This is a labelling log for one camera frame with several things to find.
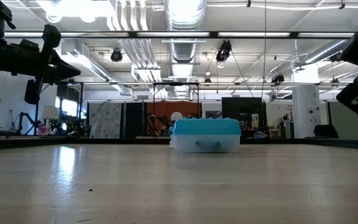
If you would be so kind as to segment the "white table lamp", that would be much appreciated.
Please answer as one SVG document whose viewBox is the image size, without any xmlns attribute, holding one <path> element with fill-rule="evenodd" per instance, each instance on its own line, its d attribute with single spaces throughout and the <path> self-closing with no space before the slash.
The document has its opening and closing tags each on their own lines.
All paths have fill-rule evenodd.
<svg viewBox="0 0 358 224">
<path fill-rule="evenodd" d="M 39 128 L 41 136 L 47 136 L 52 133 L 52 122 L 58 121 L 58 108 L 55 106 L 44 106 L 41 114 L 43 126 Z"/>
</svg>

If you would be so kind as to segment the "silver air duct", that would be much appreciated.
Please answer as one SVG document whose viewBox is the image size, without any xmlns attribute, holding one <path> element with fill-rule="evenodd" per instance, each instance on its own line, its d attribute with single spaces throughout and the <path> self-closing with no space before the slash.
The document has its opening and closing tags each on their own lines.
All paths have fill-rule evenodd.
<svg viewBox="0 0 358 224">
<path fill-rule="evenodd" d="M 200 31 L 207 0 L 164 0 L 165 20 L 169 31 Z M 176 82 L 188 82 L 193 73 L 198 44 L 194 40 L 172 40 L 169 44 L 171 74 Z"/>
</svg>

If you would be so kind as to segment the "orange partition panel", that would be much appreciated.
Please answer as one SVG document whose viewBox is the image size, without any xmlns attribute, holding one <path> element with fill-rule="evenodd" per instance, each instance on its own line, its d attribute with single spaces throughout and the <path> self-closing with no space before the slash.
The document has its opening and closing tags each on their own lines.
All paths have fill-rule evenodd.
<svg viewBox="0 0 358 224">
<path fill-rule="evenodd" d="M 174 127 L 176 118 L 173 113 L 180 113 L 183 118 L 197 118 L 201 103 L 189 101 L 159 101 L 147 103 L 147 134 L 151 136 L 168 136 Z"/>
</svg>

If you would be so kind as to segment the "grey patterned panel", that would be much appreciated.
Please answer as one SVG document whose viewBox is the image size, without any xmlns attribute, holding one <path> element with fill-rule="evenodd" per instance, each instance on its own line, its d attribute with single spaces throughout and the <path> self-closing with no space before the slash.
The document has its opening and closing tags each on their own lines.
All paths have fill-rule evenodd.
<svg viewBox="0 0 358 224">
<path fill-rule="evenodd" d="M 90 103 L 89 125 L 91 126 L 90 138 L 119 138 L 121 130 L 120 103 Z"/>
</svg>

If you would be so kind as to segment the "white round column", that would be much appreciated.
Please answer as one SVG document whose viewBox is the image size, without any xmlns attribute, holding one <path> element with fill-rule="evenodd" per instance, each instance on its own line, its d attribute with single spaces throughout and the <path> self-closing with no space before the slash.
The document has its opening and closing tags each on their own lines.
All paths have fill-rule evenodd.
<svg viewBox="0 0 358 224">
<path fill-rule="evenodd" d="M 317 64 L 294 70 L 292 81 L 295 137 L 314 137 L 315 126 L 321 124 Z"/>
</svg>

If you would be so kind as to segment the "black partition panel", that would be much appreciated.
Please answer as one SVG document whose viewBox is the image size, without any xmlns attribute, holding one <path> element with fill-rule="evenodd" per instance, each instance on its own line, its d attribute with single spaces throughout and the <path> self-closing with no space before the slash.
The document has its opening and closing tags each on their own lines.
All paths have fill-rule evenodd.
<svg viewBox="0 0 358 224">
<path fill-rule="evenodd" d="M 146 103 L 127 103 L 125 113 L 125 138 L 136 138 L 144 135 Z"/>
</svg>

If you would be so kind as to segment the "black aluminium table frame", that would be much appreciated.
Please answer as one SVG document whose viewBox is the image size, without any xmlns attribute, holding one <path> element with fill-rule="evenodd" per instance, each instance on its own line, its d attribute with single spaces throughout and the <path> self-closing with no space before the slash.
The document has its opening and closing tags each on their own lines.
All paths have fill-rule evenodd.
<svg viewBox="0 0 358 224">
<path fill-rule="evenodd" d="M 0 149 L 51 146 L 62 144 L 151 144 L 167 145 L 169 139 L 140 138 L 140 139 L 86 139 L 86 138 L 8 138 L 0 139 Z M 241 139 L 241 144 L 309 144 L 317 146 L 348 147 L 358 149 L 358 140 L 353 139 Z"/>
</svg>

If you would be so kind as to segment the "grey-green partition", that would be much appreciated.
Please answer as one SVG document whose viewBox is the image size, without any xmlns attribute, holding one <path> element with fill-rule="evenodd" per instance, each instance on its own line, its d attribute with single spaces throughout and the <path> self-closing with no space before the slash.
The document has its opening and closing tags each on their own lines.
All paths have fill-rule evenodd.
<svg viewBox="0 0 358 224">
<path fill-rule="evenodd" d="M 331 124 L 340 139 L 358 139 L 358 114 L 338 101 L 329 101 Z"/>
</svg>

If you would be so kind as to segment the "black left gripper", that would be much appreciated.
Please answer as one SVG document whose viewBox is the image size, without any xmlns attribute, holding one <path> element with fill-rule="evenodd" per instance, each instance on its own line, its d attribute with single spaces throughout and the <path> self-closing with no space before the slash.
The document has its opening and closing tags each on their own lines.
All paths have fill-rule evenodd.
<svg viewBox="0 0 358 224">
<path fill-rule="evenodd" d="M 36 105 L 39 102 L 44 83 L 55 84 L 81 74 L 79 69 L 62 60 L 54 50 L 58 47 L 61 37 L 56 27 L 46 25 L 42 35 L 42 49 L 27 39 L 23 39 L 19 44 L 9 45 L 0 40 L 0 71 L 35 77 L 27 82 L 26 103 Z"/>
</svg>

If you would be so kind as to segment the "blue plastic box lid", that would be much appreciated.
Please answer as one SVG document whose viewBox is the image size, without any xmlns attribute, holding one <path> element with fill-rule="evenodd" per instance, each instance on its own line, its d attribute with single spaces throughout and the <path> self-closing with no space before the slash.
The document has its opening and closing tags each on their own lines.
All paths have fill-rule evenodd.
<svg viewBox="0 0 358 224">
<path fill-rule="evenodd" d="M 172 133 L 176 135 L 241 135 L 239 122 L 235 119 L 200 118 L 178 119 Z"/>
</svg>

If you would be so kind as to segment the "black overhead beam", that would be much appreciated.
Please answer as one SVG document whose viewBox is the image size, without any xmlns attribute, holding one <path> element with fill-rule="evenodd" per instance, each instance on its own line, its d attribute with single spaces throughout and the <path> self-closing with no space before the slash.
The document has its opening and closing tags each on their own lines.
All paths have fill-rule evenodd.
<svg viewBox="0 0 358 224">
<path fill-rule="evenodd" d="M 63 39 L 349 39 L 352 32 L 83 31 L 62 32 Z"/>
</svg>

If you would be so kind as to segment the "clear plastic supply box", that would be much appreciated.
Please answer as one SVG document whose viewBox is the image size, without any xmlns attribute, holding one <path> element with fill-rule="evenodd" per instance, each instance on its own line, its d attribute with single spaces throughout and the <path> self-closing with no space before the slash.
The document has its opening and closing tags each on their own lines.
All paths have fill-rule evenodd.
<svg viewBox="0 0 358 224">
<path fill-rule="evenodd" d="M 173 148 L 180 153 L 237 152 L 239 135 L 172 135 Z"/>
</svg>

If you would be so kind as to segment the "black background rig frame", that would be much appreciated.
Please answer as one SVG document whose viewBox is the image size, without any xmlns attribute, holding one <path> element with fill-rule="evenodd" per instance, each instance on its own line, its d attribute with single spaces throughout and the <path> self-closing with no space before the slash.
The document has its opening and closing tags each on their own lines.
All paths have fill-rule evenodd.
<svg viewBox="0 0 358 224">
<path fill-rule="evenodd" d="M 194 89 L 191 89 L 190 86 L 195 86 L 196 87 L 196 95 L 197 95 L 197 111 L 198 111 L 198 114 L 197 114 L 197 118 L 201 118 L 201 106 L 200 106 L 200 83 L 198 82 L 152 82 L 152 85 L 153 85 L 153 114 L 155 114 L 155 95 L 156 95 L 156 92 L 155 92 L 155 89 L 156 89 L 156 86 L 161 86 L 162 88 L 165 86 L 165 85 L 169 85 L 169 86 L 189 86 L 189 91 L 190 91 L 190 96 L 193 96 L 193 93 L 195 92 Z"/>
</svg>

